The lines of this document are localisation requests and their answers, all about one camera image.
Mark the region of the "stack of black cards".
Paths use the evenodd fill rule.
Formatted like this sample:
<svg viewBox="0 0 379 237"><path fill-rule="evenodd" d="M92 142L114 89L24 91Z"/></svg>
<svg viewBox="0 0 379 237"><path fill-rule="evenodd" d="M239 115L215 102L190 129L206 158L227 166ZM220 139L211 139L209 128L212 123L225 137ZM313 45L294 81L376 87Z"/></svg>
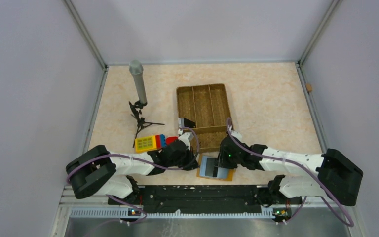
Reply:
<svg viewBox="0 0 379 237"><path fill-rule="evenodd" d="M178 128L196 128L196 123L188 118L178 117Z"/></svg>

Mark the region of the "yellow leather card holder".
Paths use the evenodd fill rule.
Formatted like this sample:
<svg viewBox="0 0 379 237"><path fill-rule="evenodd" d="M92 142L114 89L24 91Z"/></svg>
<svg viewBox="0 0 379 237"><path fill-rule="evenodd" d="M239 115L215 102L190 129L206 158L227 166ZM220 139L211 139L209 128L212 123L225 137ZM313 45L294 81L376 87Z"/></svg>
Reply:
<svg viewBox="0 0 379 237"><path fill-rule="evenodd" d="M199 158L199 168L197 177L204 179L213 179L219 181L230 182L233 180L233 169L218 167L216 158L210 156L201 156Z"/></svg>

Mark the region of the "single black VIP card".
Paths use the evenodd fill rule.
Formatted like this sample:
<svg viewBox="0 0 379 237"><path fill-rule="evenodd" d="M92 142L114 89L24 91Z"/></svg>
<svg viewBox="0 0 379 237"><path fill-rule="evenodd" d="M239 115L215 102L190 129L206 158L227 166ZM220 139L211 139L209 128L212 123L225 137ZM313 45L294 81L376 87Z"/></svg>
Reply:
<svg viewBox="0 0 379 237"><path fill-rule="evenodd" d="M213 166L213 160L215 158L206 158L206 164L205 164L205 176L207 177L213 177L212 176L212 166Z"/></svg>

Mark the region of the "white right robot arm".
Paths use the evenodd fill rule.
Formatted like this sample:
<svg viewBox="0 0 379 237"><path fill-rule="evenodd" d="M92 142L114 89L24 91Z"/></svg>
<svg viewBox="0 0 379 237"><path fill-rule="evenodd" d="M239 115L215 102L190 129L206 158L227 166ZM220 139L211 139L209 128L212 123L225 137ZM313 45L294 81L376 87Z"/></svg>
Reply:
<svg viewBox="0 0 379 237"><path fill-rule="evenodd" d="M215 165L281 172L268 184L273 202L309 196L328 197L345 206L356 205L363 171L340 151L327 149L323 154L298 154L262 144L248 146L241 138L238 132L232 131L221 141Z"/></svg>

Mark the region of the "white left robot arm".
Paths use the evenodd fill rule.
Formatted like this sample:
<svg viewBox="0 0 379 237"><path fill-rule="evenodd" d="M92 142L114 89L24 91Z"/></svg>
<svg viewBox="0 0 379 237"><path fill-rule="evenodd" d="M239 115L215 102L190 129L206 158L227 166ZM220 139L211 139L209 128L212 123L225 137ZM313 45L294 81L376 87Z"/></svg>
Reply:
<svg viewBox="0 0 379 237"><path fill-rule="evenodd" d="M67 183L77 199L109 195L133 204L139 196L133 174L151 176L166 170L197 168L198 151L192 149L192 140L200 144L196 133L189 128L159 151L114 154L104 145L98 145L67 164Z"/></svg>

